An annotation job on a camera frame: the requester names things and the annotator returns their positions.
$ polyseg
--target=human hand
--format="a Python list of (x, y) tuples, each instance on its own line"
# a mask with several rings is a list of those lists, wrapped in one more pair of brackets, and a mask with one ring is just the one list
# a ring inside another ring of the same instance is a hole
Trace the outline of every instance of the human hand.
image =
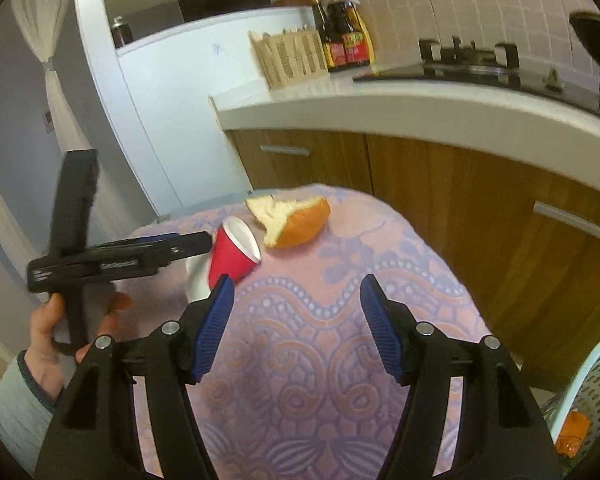
[[(131, 308), (130, 296), (116, 292), (109, 312), (102, 320), (98, 335), (111, 334), (118, 326), (118, 311)], [(39, 306), (30, 318), (31, 343), (24, 355), (24, 361), (36, 381), (53, 402), (62, 390), (62, 370), (60, 369), (58, 352), (54, 347), (53, 328), (64, 316), (64, 299), (54, 294), (44, 305)], [(80, 363), (89, 351), (91, 344), (81, 348), (75, 354)]]

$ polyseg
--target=curtain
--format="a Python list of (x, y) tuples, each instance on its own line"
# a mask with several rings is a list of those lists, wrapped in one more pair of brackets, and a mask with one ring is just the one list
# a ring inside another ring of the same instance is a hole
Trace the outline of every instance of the curtain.
[[(22, 35), (45, 69), (46, 98), (58, 145), (63, 153), (68, 150), (91, 149), (64, 97), (60, 79), (53, 66), (53, 55), (68, 3), (69, 0), (11, 0), (11, 9)], [(103, 234), (111, 240), (125, 238), (138, 227), (112, 179), (102, 167), (92, 215)]]
[(38, 253), (5, 204), (0, 194), (0, 244), (18, 271), (26, 281), (27, 264), (38, 257)]

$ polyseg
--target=silver handle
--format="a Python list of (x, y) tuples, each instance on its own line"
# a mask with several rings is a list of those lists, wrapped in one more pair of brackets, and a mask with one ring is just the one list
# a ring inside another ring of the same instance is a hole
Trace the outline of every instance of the silver handle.
[(563, 224), (575, 227), (576, 229), (588, 235), (595, 236), (598, 240), (600, 240), (599, 225), (589, 222), (588, 220), (585, 220), (584, 218), (576, 216), (572, 213), (563, 211), (562, 209), (558, 209), (552, 205), (545, 204), (544, 202), (536, 202), (534, 204), (534, 213), (538, 213), (539, 215), (546, 216), (547, 218), (552, 218), (558, 222), (562, 222)]
[(311, 155), (311, 150), (309, 148), (298, 148), (297, 146), (273, 146), (261, 144), (260, 150), (265, 153), (282, 153), (283, 155)]

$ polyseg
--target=person's arm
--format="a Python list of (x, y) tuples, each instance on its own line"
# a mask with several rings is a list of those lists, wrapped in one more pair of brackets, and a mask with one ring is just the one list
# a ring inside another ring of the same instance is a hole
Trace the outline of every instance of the person's arm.
[[(129, 296), (116, 294), (98, 334), (113, 333), (118, 323), (116, 311), (131, 304)], [(62, 392), (62, 371), (52, 340), (53, 327), (62, 316), (64, 302), (54, 294), (31, 315), (29, 349), (18, 354), (0, 380), (0, 440), (32, 476)], [(78, 362), (88, 349), (78, 351)]]

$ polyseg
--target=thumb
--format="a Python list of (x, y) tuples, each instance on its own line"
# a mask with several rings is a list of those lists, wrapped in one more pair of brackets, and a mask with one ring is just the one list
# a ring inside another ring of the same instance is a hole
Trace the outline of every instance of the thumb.
[(64, 300), (55, 293), (49, 301), (39, 306), (30, 320), (31, 348), (42, 353), (54, 354), (52, 332), (64, 316)]

